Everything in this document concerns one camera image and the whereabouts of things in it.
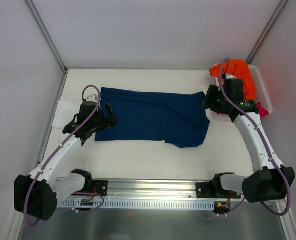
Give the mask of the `blue t shirt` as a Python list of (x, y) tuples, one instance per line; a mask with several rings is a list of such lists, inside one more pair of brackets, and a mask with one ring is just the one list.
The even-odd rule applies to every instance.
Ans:
[(178, 148), (201, 146), (210, 120), (202, 104), (203, 92), (179, 94), (101, 89), (101, 103), (109, 104), (117, 126), (95, 135), (95, 141), (164, 141)]

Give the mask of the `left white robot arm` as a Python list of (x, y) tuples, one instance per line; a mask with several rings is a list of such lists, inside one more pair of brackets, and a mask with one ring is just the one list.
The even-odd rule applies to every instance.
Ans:
[(54, 149), (28, 175), (19, 175), (14, 181), (14, 209), (29, 216), (47, 221), (56, 211), (57, 205), (77, 193), (92, 193), (92, 174), (74, 169), (63, 180), (59, 173), (70, 163), (93, 134), (115, 127), (119, 120), (110, 104), (102, 110), (99, 103), (84, 100), (79, 112), (62, 130)]

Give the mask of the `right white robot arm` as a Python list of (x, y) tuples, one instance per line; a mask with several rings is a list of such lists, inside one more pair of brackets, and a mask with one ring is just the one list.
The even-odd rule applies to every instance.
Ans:
[(274, 151), (262, 126), (256, 103), (244, 98), (243, 81), (226, 78), (220, 87), (210, 85), (203, 107), (229, 116), (243, 138), (253, 170), (250, 176), (216, 174), (211, 181), (212, 193), (223, 198), (232, 191), (244, 195), (249, 203), (288, 199), (295, 171), (286, 167)]

